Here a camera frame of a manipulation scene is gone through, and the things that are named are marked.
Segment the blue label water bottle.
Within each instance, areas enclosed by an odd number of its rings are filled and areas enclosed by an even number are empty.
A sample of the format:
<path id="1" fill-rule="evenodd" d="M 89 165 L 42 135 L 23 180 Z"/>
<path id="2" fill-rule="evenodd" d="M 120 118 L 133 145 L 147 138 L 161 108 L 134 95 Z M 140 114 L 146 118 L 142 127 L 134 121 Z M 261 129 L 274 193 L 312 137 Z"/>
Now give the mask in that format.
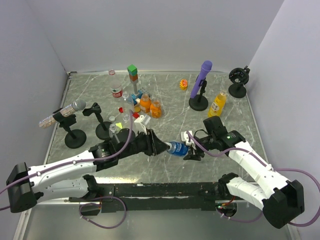
<path id="1" fill-rule="evenodd" d="M 173 156 L 183 157 L 188 153 L 188 146 L 183 142 L 166 142 L 168 149 L 167 152 Z"/>

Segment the clear plastic bottle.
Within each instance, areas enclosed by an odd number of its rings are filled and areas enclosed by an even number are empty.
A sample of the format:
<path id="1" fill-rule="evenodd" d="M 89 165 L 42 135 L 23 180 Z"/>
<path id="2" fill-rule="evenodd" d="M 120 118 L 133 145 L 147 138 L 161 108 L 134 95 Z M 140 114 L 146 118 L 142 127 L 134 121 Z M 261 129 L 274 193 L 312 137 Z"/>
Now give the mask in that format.
<path id="1" fill-rule="evenodd" d="M 111 123 L 109 125 L 109 137 L 112 139 L 118 132 L 118 126 L 115 123 Z"/>

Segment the yellow juice bottle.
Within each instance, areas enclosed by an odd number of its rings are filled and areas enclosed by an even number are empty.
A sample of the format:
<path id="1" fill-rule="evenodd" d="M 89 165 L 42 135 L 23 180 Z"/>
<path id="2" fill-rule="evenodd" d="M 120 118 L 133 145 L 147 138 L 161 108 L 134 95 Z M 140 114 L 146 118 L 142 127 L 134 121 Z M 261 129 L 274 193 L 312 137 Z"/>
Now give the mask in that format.
<path id="1" fill-rule="evenodd" d="M 214 116 L 220 116 L 223 108 L 227 101 L 227 92 L 225 90 L 222 90 L 214 99 L 213 103 L 211 104 L 209 111 L 208 111 L 208 117 L 214 117 Z"/>

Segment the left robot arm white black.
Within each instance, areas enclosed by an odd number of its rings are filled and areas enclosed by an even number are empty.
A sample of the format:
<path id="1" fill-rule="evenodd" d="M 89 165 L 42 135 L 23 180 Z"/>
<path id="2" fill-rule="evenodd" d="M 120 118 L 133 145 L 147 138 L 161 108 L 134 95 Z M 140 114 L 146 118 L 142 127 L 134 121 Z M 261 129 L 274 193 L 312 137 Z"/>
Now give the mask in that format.
<path id="1" fill-rule="evenodd" d="M 169 149 L 152 129 L 119 133 L 90 149 L 57 162 L 27 166 L 16 164 L 6 180 L 11 213 L 20 213 L 38 203 L 59 198 L 95 200 L 99 187 L 93 173 L 116 166 L 120 159 L 139 153 L 156 156 Z"/>

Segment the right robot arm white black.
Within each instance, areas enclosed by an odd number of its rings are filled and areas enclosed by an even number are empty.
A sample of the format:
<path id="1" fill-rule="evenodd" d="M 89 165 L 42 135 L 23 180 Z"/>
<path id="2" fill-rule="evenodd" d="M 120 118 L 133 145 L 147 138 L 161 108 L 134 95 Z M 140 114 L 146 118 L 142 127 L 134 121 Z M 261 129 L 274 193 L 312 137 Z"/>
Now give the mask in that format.
<path id="1" fill-rule="evenodd" d="M 192 158 L 200 160 L 204 153 L 219 150 L 239 164 L 254 180 L 251 184 L 235 173 L 219 179 L 218 193 L 223 199 L 239 197 L 262 210 L 266 220 L 280 229 L 305 211 L 304 188 L 277 172 L 251 147 L 236 130 L 227 131 L 220 117 L 203 121 L 207 136 L 197 138 L 191 131 L 181 132 L 181 140 L 191 147 Z"/>

